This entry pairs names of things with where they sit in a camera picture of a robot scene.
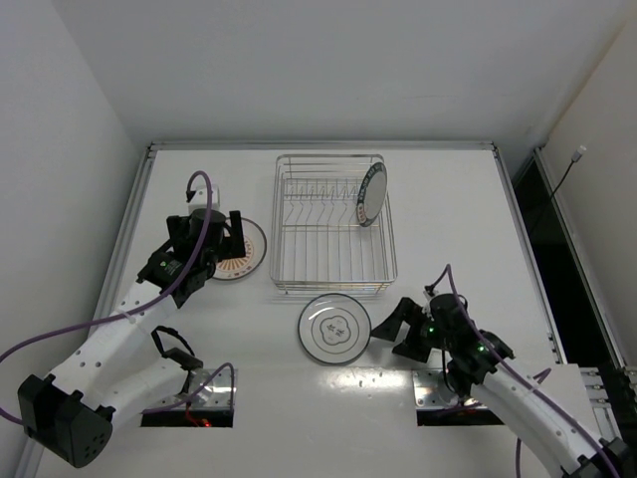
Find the orange sunburst glass plate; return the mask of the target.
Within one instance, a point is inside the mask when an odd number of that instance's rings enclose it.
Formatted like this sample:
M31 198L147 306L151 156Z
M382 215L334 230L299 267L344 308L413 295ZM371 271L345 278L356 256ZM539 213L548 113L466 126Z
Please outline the orange sunburst glass plate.
M227 259L220 262L212 277L221 282L233 282L248 277L263 263L268 243L264 230L252 219L243 218L243 235L246 255L243 258Z

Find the clear plate black rim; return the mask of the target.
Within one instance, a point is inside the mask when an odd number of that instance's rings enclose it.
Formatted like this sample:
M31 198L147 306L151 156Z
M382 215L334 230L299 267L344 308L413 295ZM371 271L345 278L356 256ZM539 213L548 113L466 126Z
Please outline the clear plate black rim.
M298 319L303 351L325 365L344 365L359 359L371 337L371 319L352 296L323 294L309 301Z

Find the dark green rimmed plate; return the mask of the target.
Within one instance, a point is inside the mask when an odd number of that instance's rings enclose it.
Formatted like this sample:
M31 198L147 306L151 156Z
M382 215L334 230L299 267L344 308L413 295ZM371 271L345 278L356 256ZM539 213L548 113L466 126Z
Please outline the dark green rimmed plate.
M356 219L361 227L371 226L380 214L387 193L387 182L384 163L373 163L360 183L356 198Z

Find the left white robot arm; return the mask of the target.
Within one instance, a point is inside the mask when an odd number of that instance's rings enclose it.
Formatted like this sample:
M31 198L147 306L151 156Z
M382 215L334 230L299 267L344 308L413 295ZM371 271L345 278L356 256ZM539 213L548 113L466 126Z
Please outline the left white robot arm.
M165 349L159 335L175 333L168 320L218 263L245 257L242 216L199 208L166 223L169 238L138 273L121 317L17 391L25 433L75 468L93 462L133 417L170 410L171 397L188 403L202 388L203 362L188 346Z

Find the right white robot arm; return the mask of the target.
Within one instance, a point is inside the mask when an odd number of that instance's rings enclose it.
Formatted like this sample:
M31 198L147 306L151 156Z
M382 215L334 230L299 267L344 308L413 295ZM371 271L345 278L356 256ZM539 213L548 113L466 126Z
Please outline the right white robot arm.
M497 335L480 330L470 319L464 299L454 294L433 296L420 306L409 298L371 336L395 342L393 353L426 362L432 351L449 357L441 372L449 413L459 414L474 399L492 413L542 463L552 477L633 477L636 458L619 437L607 440L589 430L555 399L536 378L515 364L513 350Z

